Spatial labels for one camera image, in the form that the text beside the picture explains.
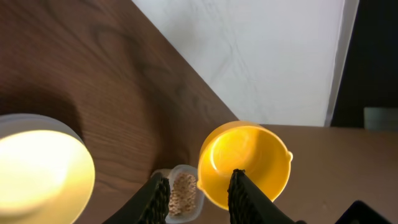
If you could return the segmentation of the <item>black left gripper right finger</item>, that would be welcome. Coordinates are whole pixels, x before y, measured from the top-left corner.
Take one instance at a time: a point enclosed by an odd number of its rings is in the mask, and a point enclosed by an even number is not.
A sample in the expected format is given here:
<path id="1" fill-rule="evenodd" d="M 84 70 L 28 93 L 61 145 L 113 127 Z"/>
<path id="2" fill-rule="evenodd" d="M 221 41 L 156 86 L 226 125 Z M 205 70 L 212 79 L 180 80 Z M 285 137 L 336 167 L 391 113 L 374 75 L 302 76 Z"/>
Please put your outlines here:
<path id="1" fill-rule="evenodd" d="M 293 221 L 250 180 L 244 170 L 235 169 L 228 187 L 231 224 L 306 224 Z"/>

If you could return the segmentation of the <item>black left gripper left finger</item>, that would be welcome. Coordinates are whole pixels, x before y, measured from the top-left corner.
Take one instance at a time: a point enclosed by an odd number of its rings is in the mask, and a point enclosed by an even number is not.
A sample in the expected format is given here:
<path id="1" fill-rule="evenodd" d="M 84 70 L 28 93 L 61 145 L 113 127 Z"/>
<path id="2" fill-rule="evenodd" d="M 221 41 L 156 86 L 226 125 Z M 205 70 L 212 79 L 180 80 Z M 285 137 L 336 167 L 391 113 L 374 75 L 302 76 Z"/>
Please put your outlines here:
<path id="1" fill-rule="evenodd" d="M 169 201 L 169 180 L 156 173 L 103 224 L 166 224 Z"/>

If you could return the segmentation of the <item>yellow plastic measuring scoop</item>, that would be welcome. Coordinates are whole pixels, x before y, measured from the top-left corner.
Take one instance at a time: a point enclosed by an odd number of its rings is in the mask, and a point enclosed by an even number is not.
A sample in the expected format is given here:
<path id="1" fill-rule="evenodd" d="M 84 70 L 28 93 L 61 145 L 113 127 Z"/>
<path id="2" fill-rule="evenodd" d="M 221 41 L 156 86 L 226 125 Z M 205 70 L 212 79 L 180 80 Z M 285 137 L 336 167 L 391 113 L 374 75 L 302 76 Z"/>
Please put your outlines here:
<path id="1" fill-rule="evenodd" d="M 293 154 L 272 131 L 247 121 L 221 125 L 205 139 L 198 160 L 200 189 L 214 205 L 228 209 L 228 186 L 235 169 L 274 201 L 289 181 Z"/>

